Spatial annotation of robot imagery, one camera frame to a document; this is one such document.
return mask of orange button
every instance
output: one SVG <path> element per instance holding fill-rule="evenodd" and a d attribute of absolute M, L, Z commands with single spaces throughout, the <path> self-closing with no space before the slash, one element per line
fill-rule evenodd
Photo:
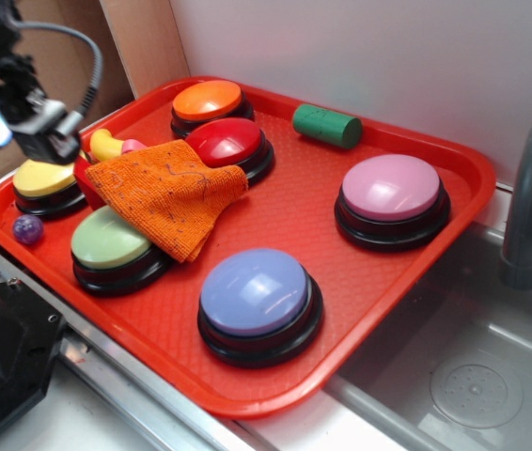
<path fill-rule="evenodd" d="M 210 120 L 230 113 L 243 100 L 241 88 L 226 80 L 198 83 L 183 90 L 172 103 L 185 120 Z"/>

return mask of white wall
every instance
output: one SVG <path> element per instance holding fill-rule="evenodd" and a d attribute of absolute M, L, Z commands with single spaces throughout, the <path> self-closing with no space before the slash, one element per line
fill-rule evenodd
<path fill-rule="evenodd" d="M 485 153 L 512 184 L 532 122 L 532 0 L 171 0 L 193 75 Z"/>

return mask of sink drain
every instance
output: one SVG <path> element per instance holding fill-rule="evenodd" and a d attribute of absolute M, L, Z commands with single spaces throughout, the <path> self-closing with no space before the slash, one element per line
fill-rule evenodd
<path fill-rule="evenodd" d="M 521 409 L 523 388 L 503 362 L 486 354 L 443 362 L 431 376 L 431 395 L 448 418 L 469 428 L 495 428 Z"/>

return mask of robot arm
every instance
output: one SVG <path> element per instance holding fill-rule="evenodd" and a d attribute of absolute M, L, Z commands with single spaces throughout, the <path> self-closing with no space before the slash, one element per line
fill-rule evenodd
<path fill-rule="evenodd" d="M 95 56 L 95 69 L 85 97 L 71 112 L 61 101 L 47 98 L 29 56 L 13 53 L 21 30 L 42 29 L 75 36 L 86 42 Z M 87 36 L 52 23 L 21 22 L 13 0 L 0 0 L 0 147 L 11 137 L 32 160 L 66 164 L 80 149 L 77 126 L 84 119 L 102 75 L 102 55 Z"/>

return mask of orange towel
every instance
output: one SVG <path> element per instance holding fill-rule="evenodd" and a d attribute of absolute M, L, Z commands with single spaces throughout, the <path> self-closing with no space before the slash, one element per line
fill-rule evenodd
<path fill-rule="evenodd" d="M 239 166 L 209 168 L 182 140 L 95 164 L 86 175 L 107 205 L 178 262 L 196 259 L 220 213 L 247 191 Z"/>

